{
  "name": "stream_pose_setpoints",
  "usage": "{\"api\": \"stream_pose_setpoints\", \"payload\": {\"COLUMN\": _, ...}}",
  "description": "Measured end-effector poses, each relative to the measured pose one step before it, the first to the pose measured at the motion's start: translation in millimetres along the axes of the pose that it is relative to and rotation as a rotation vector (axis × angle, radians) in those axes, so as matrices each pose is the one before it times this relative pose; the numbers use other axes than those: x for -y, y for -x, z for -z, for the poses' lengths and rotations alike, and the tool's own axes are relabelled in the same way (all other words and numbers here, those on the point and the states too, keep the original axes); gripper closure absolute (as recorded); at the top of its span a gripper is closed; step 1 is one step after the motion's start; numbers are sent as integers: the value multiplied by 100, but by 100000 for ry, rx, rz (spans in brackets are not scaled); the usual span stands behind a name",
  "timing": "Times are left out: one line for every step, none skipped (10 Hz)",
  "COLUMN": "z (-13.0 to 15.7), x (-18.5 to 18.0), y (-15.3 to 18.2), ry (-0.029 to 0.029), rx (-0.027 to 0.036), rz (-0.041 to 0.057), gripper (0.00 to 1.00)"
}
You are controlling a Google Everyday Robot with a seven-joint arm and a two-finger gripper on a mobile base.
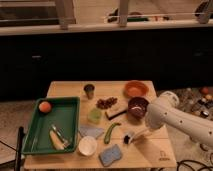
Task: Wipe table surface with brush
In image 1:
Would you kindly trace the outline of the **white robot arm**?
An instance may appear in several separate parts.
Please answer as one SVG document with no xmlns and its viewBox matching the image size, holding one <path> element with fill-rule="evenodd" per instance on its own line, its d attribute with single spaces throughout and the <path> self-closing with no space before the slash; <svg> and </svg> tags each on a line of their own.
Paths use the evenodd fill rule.
<svg viewBox="0 0 213 171">
<path fill-rule="evenodd" d="M 141 97 L 139 104 L 145 112 L 146 127 L 133 136 L 134 140 L 167 124 L 213 148 L 213 121 L 177 109 L 179 98 L 175 93 L 165 91 L 151 102 Z"/>
</svg>

